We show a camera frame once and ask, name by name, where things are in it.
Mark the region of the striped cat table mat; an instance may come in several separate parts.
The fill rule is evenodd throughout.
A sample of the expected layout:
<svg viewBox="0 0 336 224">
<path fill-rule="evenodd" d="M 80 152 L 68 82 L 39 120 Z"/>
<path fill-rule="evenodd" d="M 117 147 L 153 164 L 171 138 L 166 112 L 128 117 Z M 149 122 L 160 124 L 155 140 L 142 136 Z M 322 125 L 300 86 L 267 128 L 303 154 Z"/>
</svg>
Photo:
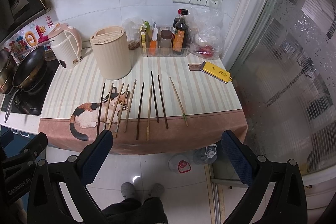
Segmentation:
<svg viewBox="0 0 336 224">
<path fill-rule="evenodd" d="M 41 112 L 38 130 L 47 135 L 49 143 L 63 149 L 81 151 L 87 143 L 76 139 L 70 131 L 74 110 L 87 102 L 100 102 L 103 84 L 104 96 L 110 86 L 122 92 L 131 89 L 137 80 L 127 131 L 123 132 L 127 110 L 122 112 L 118 135 L 112 150 L 120 154 L 180 153 L 216 143 L 225 130 L 232 130 L 239 140 L 246 138 L 248 126 L 238 95 L 231 83 L 225 84 L 201 71 L 190 71 L 188 64 L 201 63 L 194 55 L 186 57 L 143 57 L 139 50 L 131 52 L 133 67 L 123 79 L 104 79 L 92 50 L 83 51 L 84 58 L 74 69 L 58 68 Z M 152 91 L 149 141 L 146 141 L 149 91 L 153 71 L 159 123 L 155 116 Z M 169 129 L 166 129 L 158 86 L 159 75 Z M 186 127 L 169 76 L 177 89 L 186 113 Z M 144 85 L 139 140 L 136 140 L 138 107 L 142 83 Z"/>
</svg>

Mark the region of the black frying pan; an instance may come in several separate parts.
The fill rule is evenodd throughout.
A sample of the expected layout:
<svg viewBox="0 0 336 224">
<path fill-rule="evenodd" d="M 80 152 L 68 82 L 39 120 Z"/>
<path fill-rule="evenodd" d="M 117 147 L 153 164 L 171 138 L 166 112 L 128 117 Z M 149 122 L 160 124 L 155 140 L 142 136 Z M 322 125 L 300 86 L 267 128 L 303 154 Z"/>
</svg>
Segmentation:
<svg viewBox="0 0 336 224">
<path fill-rule="evenodd" d="M 45 62 L 45 50 L 40 46 L 33 49 L 19 64 L 13 77 L 14 93 L 9 100 L 9 104 L 6 109 L 5 123 L 9 119 L 12 111 L 13 102 L 18 92 L 21 92 L 24 88 L 29 86 L 36 78 L 41 67 Z"/>
</svg>

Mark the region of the plastic water jug red label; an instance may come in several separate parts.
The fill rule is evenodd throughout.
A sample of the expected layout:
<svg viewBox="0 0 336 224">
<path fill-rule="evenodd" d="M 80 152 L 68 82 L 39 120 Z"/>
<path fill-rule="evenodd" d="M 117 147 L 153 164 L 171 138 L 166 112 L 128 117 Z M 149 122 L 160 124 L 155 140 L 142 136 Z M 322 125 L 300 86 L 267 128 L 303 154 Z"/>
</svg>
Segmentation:
<svg viewBox="0 0 336 224">
<path fill-rule="evenodd" d="M 190 163 L 188 162 L 187 157 L 182 154 L 174 155 L 168 161 L 169 169 L 175 173 L 187 173 L 192 170 Z"/>
</svg>

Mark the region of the clear plastic bag right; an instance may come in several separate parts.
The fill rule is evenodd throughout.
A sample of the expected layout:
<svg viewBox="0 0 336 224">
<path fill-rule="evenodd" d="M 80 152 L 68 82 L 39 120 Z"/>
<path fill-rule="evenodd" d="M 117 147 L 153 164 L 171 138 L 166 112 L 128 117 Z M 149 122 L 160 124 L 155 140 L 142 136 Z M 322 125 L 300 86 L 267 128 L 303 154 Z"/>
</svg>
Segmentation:
<svg viewBox="0 0 336 224">
<path fill-rule="evenodd" d="M 189 25 L 189 53 L 216 59 L 224 50 L 223 11 L 221 8 L 197 9 L 191 7 L 187 16 Z"/>
</svg>

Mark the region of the yellow seasoning box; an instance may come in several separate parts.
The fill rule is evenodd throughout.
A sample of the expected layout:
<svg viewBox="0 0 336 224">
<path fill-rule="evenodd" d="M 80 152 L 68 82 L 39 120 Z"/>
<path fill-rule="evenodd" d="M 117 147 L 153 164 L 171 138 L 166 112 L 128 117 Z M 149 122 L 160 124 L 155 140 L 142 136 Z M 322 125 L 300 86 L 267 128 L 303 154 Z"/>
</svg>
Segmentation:
<svg viewBox="0 0 336 224">
<path fill-rule="evenodd" d="M 146 56 L 146 27 L 141 26 L 140 34 L 141 34 L 142 53 L 143 53 L 144 56 Z"/>
</svg>

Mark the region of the steel pot with lid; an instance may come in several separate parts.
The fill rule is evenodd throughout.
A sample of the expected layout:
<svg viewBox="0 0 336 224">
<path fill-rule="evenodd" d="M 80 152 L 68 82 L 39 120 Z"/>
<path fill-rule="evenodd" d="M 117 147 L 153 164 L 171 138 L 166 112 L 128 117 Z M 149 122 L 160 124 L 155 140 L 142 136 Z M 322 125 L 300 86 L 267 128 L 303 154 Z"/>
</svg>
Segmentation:
<svg viewBox="0 0 336 224">
<path fill-rule="evenodd" d="M 0 86 L 2 94 L 8 94 L 13 88 L 13 77 L 17 68 L 11 52 L 1 49 Z"/>
</svg>

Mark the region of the clear plastic bag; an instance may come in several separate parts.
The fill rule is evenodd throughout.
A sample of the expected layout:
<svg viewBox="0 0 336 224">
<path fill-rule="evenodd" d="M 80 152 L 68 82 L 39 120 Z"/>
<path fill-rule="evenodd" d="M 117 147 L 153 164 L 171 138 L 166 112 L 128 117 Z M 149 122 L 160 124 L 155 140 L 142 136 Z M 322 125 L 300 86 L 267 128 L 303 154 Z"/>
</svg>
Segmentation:
<svg viewBox="0 0 336 224">
<path fill-rule="evenodd" d="M 140 27 L 143 25 L 143 20 L 139 17 L 127 18 L 122 27 L 126 32 L 127 44 L 129 50 L 135 50 L 140 44 Z"/>
<path fill-rule="evenodd" d="M 197 9 L 191 7 L 187 16 L 189 25 L 189 53 L 216 59 L 224 50 L 223 11 L 221 8 Z"/>
</svg>

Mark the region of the dark soy sauce bottle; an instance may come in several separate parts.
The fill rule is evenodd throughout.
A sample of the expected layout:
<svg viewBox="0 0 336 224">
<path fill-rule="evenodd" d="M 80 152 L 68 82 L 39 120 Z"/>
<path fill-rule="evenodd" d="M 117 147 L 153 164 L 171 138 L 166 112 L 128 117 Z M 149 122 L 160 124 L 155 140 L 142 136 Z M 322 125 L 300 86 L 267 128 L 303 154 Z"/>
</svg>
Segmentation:
<svg viewBox="0 0 336 224">
<path fill-rule="evenodd" d="M 179 14 L 180 19 L 174 28 L 174 39 L 173 39 L 173 52 L 177 55 L 181 55 L 183 50 L 187 48 L 187 35 L 189 26 L 186 23 L 186 17 L 189 11 L 187 9 L 180 9 Z"/>
</svg>

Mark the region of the pink white electric kettle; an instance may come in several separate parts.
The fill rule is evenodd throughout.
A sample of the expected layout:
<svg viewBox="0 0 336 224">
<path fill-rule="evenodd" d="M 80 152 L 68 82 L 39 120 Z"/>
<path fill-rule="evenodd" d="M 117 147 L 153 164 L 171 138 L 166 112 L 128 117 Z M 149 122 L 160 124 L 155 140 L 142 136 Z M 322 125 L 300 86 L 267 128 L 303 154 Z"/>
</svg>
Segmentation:
<svg viewBox="0 0 336 224">
<path fill-rule="evenodd" d="M 58 24 L 49 34 L 51 49 L 64 69 L 72 69 L 82 61 L 82 40 L 76 28 Z"/>
</svg>

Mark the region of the brown lid spice jar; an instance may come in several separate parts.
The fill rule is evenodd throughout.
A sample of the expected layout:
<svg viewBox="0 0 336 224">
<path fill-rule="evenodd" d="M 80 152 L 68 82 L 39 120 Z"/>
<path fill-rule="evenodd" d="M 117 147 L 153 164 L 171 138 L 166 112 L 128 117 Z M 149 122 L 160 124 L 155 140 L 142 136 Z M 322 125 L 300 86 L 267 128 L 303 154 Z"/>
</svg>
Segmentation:
<svg viewBox="0 0 336 224">
<path fill-rule="evenodd" d="M 172 36 L 173 33 L 170 30 L 161 30 L 160 33 L 160 47 L 161 48 L 171 48 L 172 46 Z"/>
</svg>

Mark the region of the left grey slipper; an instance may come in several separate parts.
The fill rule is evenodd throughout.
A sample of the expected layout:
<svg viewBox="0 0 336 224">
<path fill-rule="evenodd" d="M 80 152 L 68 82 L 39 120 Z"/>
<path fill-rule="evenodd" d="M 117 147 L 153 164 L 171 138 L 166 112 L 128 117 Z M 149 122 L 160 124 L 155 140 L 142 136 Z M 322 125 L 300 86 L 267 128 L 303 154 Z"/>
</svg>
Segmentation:
<svg viewBox="0 0 336 224">
<path fill-rule="evenodd" d="M 130 182 L 124 182 L 121 186 L 121 194 L 123 198 L 126 200 L 128 198 L 138 199 L 136 189 L 134 185 Z"/>
</svg>

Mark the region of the brown small card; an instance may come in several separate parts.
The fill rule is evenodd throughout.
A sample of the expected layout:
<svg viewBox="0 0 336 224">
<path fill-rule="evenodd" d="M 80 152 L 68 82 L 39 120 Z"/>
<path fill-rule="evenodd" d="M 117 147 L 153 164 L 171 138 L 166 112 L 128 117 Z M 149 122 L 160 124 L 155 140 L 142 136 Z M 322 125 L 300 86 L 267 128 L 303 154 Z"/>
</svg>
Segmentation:
<svg viewBox="0 0 336 224">
<path fill-rule="evenodd" d="M 201 69 L 201 64 L 188 64 L 190 71 L 199 71 Z"/>
</svg>

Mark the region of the green banded bamboo chopstick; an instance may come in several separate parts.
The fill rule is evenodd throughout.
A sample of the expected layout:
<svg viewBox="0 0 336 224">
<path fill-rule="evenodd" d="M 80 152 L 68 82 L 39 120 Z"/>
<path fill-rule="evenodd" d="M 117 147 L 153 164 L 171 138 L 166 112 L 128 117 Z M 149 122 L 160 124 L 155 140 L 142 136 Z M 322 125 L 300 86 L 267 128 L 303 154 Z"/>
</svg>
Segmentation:
<svg viewBox="0 0 336 224">
<path fill-rule="evenodd" d="M 174 91 L 175 96 L 176 96 L 176 98 L 177 98 L 179 107 L 180 107 L 180 109 L 181 109 L 182 116 L 183 116 L 183 119 L 184 119 L 184 121 L 185 121 L 186 127 L 188 127 L 189 124 L 188 124 L 188 121 L 187 121 L 186 113 L 185 113 L 185 110 L 184 110 L 184 108 L 183 108 L 182 102 L 181 102 L 181 100 L 180 100 L 180 98 L 179 98 L 177 89 L 176 89 L 175 84 L 173 83 L 173 80 L 172 80 L 172 78 L 171 78 L 170 76 L 169 76 L 169 79 L 170 79 L 170 82 L 171 82 L 171 84 L 172 84 L 173 91 Z"/>
</svg>

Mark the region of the dark brown chopstick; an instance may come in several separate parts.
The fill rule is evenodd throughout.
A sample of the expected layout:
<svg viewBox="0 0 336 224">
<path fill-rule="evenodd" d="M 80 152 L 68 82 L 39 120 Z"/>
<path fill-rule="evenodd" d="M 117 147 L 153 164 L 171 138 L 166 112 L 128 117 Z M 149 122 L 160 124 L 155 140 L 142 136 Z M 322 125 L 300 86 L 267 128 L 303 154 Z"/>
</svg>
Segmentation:
<svg viewBox="0 0 336 224">
<path fill-rule="evenodd" d="M 142 109 L 144 85 L 145 85 L 145 83 L 143 82 L 142 83 L 142 87 L 141 87 L 141 96 L 140 96 L 139 107 L 138 107 L 136 140 L 139 140 L 139 127 L 140 127 L 140 118 L 141 118 L 141 109 Z"/>
<path fill-rule="evenodd" d="M 162 111 L 163 111 L 163 116 L 164 116 L 164 120 L 165 120 L 165 126 L 166 126 L 166 129 L 169 129 L 167 116 L 166 116 L 165 101 L 164 101 L 164 98 L 163 98 L 163 92 L 162 92 L 162 87 L 161 87 L 161 79 L 160 79 L 159 75 L 157 75 L 157 78 L 158 78 L 158 86 L 159 86 L 159 92 L 160 92 L 160 97 L 161 97 L 161 104 L 162 104 Z"/>
</svg>

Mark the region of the colourful wall sticker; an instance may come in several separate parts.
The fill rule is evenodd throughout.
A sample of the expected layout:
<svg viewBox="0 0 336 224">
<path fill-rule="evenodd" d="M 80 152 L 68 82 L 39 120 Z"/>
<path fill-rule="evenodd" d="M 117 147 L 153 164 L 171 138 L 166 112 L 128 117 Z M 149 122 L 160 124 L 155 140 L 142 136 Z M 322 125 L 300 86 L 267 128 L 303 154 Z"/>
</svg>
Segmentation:
<svg viewBox="0 0 336 224">
<path fill-rule="evenodd" d="M 11 52 L 13 56 L 23 56 L 36 46 L 43 46 L 45 51 L 51 50 L 48 34 L 54 27 L 50 14 L 42 15 L 13 34 L 1 44 L 1 50 Z"/>
</svg>

